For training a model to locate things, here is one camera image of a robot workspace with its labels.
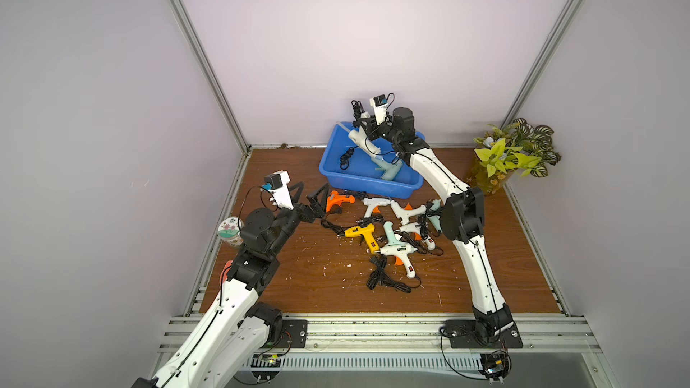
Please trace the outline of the large white glue gun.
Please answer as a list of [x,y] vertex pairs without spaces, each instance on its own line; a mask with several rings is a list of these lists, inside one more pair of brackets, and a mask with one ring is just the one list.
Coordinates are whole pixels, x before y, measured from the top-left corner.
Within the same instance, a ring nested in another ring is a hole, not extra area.
[[374,145],[369,136],[377,128],[377,119],[368,112],[363,112],[358,119],[352,122],[352,130],[348,137],[372,158],[381,155],[381,149]]

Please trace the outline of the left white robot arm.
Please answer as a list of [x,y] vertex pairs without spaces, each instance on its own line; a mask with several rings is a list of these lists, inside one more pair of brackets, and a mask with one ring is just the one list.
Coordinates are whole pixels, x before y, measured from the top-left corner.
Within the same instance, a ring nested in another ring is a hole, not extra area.
[[260,297],[280,267],[278,256],[303,223],[326,215],[330,187],[324,184],[300,200],[303,183],[290,184],[284,171],[266,177],[262,191],[273,208],[253,210],[239,231],[243,240],[219,293],[172,357],[136,387],[225,387],[263,346],[280,341],[282,312]]

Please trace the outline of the mint green glue gun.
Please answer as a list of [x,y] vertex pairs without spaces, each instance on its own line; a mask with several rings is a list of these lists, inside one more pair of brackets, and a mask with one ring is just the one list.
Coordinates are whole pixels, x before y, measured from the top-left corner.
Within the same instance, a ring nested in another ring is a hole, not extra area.
[[377,166],[376,170],[381,172],[380,179],[383,181],[393,181],[403,165],[400,161],[389,163],[382,156],[373,156],[371,161]]

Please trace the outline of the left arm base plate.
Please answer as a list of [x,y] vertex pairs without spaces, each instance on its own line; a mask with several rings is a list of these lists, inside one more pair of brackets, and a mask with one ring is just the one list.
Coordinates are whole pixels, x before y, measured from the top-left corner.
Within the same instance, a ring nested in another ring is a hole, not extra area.
[[271,332],[263,345],[266,350],[301,350],[307,344],[308,321],[305,319],[283,320],[280,329]]

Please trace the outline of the white glue gun red switch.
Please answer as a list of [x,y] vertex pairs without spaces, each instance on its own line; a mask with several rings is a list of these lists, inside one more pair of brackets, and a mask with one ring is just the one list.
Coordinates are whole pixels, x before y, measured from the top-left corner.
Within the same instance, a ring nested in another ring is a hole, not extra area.
[[415,268],[410,261],[410,255],[417,252],[417,249],[411,244],[388,244],[380,249],[380,254],[384,256],[395,256],[400,260],[401,264],[406,269],[407,278],[415,278],[417,276]]

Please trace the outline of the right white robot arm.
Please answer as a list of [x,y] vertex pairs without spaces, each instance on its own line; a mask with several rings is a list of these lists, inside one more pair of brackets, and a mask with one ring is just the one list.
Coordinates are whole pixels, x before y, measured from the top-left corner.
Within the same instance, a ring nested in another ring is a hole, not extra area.
[[475,332],[483,342],[498,339],[514,320],[496,283],[485,247],[483,192],[456,177],[428,143],[416,135],[413,112],[404,107],[389,112],[374,108],[370,132],[390,142],[395,154],[418,172],[442,199],[441,231],[454,244],[463,262],[473,300]]

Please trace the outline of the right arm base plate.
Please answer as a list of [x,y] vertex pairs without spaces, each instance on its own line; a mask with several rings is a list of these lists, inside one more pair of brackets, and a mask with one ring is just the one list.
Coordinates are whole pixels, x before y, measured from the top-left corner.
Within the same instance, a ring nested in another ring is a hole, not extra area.
[[484,337],[478,329],[477,321],[451,319],[440,327],[440,334],[450,341],[451,348],[468,348],[469,350],[498,350],[499,348],[524,348],[519,328],[512,323],[507,330],[494,337]]

